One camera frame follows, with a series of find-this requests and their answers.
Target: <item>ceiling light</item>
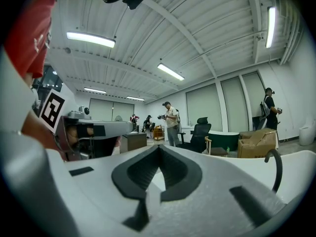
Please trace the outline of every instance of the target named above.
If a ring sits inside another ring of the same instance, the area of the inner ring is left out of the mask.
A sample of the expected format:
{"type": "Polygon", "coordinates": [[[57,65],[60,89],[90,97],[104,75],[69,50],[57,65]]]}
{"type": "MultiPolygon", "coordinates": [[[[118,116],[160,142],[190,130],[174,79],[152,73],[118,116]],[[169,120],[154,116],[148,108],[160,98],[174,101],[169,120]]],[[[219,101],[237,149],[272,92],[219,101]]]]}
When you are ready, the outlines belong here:
{"type": "Polygon", "coordinates": [[[99,93],[103,93],[105,94],[106,91],[103,91],[103,90],[98,90],[98,89],[90,89],[90,88],[84,88],[85,90],[88,90],[88,91],[93,91],[93,92],[99,92],[99,93]]]}
{"type": "Polygon", "coordinates": [[[275,32],[275,26],[276,26],[276,8],[269,7],[268,8],[268,34],[267,34],[266,48],[270,48],[272,45],[273,35],[275,32]]]}
{"type": "Polygon", "coordinates": [[[178,75],[176,72],[173,72],[171,69],[169,69],[168,67],[166,67],[164,64],[160,63],[158,65],[158,68],[161,69],[162,71],[165,71],[166,73],[168,73],[169,75],[176,77],[177,79],[179,79],[180,81],[183,81],[184,78],[180,75],[178,75]]]}
{"type": "Polygon", "coordinates": [[[81,41],[96,43],[99,45],[105,45],[112,48],[115,45],[115,40],[99,37],[96,35],[90,35],[90,34],[67,32],[67,38],[70,40],[81,40],[81,41]]]}
{"type": "Polygon", "coordinates": [[[132,99],[132,100],[139,100],[139,101],[144,101],[145,99],[143,98],[137,98],[137,97],[127,97],[128,99],[132,99]]]}

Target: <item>red shirt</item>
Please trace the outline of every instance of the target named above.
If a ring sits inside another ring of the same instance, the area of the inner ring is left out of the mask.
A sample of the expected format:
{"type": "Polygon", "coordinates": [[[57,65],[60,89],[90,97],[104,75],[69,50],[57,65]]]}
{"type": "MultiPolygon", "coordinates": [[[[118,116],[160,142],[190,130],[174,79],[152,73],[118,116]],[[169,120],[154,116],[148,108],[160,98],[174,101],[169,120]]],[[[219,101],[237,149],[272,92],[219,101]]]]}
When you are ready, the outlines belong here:
{"type": "Polygon", "coordinates": [[[26,73],[33,73],[33,78],[43,75],[54,4],[55,0],[33,0],[21,12],[4,43],[6,53],[21,77],[26,73]]]}

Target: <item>black cable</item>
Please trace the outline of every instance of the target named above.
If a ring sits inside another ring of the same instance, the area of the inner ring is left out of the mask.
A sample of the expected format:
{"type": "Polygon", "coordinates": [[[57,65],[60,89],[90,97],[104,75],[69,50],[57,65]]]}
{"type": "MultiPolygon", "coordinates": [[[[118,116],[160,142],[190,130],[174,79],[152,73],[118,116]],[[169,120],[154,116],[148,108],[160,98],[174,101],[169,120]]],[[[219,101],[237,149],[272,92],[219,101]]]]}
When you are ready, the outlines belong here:
{"type": "Polygon", "coordinates": [[[276,159],[276,180],[275,180],[275,184],[273,185],[272,190],[275,193],[277,193],[277,190],[280,187],[281,180],[282,180],[282,173],[283,173],[282,159],[276,149],[271,149],[266,155],[265,162],[269,161],[271,155],[273,155],[276,159]]]}

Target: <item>bag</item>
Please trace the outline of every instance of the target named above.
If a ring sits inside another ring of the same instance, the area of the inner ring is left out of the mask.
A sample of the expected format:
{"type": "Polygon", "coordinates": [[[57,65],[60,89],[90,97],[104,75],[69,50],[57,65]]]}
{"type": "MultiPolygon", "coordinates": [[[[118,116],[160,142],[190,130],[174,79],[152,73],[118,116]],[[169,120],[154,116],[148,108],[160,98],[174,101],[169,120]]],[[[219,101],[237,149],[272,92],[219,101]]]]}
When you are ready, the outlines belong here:
{"type": "Polygon", "coordinates": [[[269,116],[270,111],[271,111],[271,109],[268,108],[268,106],[267,106],[267,104],[266,104],[266,99],[267,99],[268,97],[269,97],[269,96],[266,96],[265,99],[264,99],[264,101],[261,102],[261,104],[260,104],[261,116],[262,116],[263,118],[266,118],[267,116],[269,116]]]}

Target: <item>table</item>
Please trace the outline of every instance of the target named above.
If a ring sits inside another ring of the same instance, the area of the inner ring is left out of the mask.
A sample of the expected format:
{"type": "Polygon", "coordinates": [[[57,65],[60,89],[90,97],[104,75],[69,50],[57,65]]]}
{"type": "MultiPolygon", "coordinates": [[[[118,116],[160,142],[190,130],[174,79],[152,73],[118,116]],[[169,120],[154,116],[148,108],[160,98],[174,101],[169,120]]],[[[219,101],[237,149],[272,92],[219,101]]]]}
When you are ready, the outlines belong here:
{"type": "Polygon", "coordinates": [[[119,152],[125,153],[147,146],[146,133],[128,133],[122,136],[119,152]]]}

